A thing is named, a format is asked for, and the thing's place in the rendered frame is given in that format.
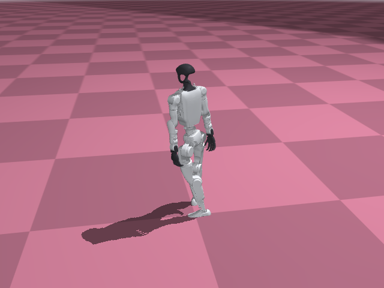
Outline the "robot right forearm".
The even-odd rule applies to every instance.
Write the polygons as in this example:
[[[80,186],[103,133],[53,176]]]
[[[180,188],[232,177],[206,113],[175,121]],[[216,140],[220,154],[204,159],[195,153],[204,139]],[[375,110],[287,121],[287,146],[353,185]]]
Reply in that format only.
[[[211,129],[213,129],[212,128],[212,124],[211,124],[211,114],[210,114],[210,112],[207,115],[202,116],[202,118],[203,118],[203,121],[204,121],[204,127],[206,129],[206,133],[210,134],[211,133]]]

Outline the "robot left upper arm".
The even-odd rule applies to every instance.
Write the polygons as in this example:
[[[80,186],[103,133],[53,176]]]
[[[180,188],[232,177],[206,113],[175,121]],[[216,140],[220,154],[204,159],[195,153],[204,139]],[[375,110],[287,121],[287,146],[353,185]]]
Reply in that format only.
[[[172,94],[167,99],[167,102],[169,104],[169,115],[171,117],[169,121],[172,121],[175,127],[177,127],[178,125],[178,104],[180,103],[180,101],[180,93]]]

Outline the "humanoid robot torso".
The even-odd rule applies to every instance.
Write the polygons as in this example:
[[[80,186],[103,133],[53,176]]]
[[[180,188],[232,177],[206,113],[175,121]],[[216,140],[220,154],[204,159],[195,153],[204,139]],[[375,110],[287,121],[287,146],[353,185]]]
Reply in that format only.
[[[175,93],[181,94],[181,101],[178,104],[178,121],[184,126],[186,132],[183,136],[184,142],[191,142],[194,149],[202,139],[200,130],[194,126],[200,122],[202,114],[202,93],[198,86],[193,84],[193,87],[195,90],[187,92],[182,87]]]

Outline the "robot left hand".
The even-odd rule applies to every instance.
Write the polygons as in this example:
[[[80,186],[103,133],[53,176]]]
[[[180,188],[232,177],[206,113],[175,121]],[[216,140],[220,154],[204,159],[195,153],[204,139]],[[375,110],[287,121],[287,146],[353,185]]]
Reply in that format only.
[[[178,152],[178,146],[175,145],[175,146],[174,146],[174,151],[170,150],[170,152],[172,153],[172,154],[171,154],[171,159],[173,160],[174,165],[176,165],[176,166],[178,166],[178,167],[183,166],[183,165],[180,164],[180,162],[179,162],[179,157],[178,157],[178,155],[177,155],[177,152]]]

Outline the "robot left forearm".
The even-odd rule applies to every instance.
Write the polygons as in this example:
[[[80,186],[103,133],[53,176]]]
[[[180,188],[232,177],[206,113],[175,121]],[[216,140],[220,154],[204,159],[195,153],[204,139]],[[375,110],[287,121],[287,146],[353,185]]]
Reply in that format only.
[[[178,146],[178,137],[177,137],[178,130],[175,129],[175,126],[174,126],[172,121],[167,122],[167,127],[168,127],[169,134],[170,134],[170,140],[169,140],[170,150],[174,151],[174,146],[175,145]]]

